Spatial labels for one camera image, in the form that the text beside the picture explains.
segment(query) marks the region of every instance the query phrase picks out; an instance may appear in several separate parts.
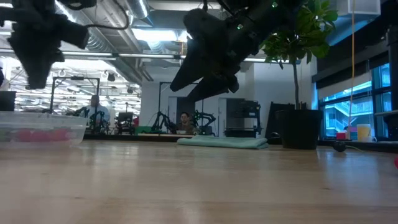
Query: plant stem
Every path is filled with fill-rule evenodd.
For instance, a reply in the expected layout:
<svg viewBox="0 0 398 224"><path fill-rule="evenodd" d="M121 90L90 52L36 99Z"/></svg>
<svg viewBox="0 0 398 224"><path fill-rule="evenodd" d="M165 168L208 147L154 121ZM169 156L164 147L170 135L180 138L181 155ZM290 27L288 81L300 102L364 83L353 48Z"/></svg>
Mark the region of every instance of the plant stem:
<svg viewBox="0 0 398 224"><path fill-rule="evenodd" d="M293 57L293 60L291 61L293 65L293 74L294 74L294 88L295 88L294 97L295 97L296 110L298 110L300 109L300 105L299 105L299 81L297 78L297 64L296 64L297 59Z"/></svg>

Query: yellow cup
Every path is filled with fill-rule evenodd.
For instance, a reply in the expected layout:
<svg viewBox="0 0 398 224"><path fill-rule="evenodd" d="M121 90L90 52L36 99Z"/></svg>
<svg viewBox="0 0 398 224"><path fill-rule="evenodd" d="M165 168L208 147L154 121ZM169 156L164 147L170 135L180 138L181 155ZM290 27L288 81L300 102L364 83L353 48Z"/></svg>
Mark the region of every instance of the yellow cup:
<svg viewBox="0 0 398 224"><path fill-rule="evenodd" d="M369 137L371 137L370 124L358 124L356 129L358 130L358 141L369 141Z"/></svg>

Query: black plant pot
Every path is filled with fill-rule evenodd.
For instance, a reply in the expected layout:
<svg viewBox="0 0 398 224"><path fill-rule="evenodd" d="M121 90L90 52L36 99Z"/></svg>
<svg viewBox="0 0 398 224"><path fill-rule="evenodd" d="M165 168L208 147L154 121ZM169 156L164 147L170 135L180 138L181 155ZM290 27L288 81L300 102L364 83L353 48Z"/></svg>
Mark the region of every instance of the black plant pot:
<svg viewBox="0 0 398 224"><path fill-rule="evenodd" d="M316 149L322 119L323 113L318 110L277 111L276 120L284 148Z"/></svg>

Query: blue object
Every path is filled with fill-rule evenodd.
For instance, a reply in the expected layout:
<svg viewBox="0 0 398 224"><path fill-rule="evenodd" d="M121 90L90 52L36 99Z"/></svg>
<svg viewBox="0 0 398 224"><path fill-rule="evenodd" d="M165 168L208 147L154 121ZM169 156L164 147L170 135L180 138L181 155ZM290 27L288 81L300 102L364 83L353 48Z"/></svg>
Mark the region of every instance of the blue object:
<svg viewBox="0 0 398 224"><path fill-rule="evenodd" d="M191 139L181 138L177 144L186 146L230 147L238 149L265 149L268 147L266 138L219 138L213 136L194 136Z"/></svg>

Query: orange cord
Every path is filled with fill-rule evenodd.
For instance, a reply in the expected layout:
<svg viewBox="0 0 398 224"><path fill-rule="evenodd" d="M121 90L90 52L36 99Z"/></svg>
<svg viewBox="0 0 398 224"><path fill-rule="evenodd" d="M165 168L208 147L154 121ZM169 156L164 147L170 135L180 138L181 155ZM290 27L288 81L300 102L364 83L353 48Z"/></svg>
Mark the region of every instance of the orange cord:
<svg viewBox="0 0 398 224"><path fill-rule="evenodd" d="M353 91L354 91L354 77L355 77L355 0L353 0L353 8L352 10L352 15L351 15L351 20L352 20L352 48L351 48L351 53L352 53L352 58L351 58L351 63L352 63L352 77L351 77L351 96L349 98L349 118L348 118L348 139L351 140L351 109L353 107Z"/></svg>

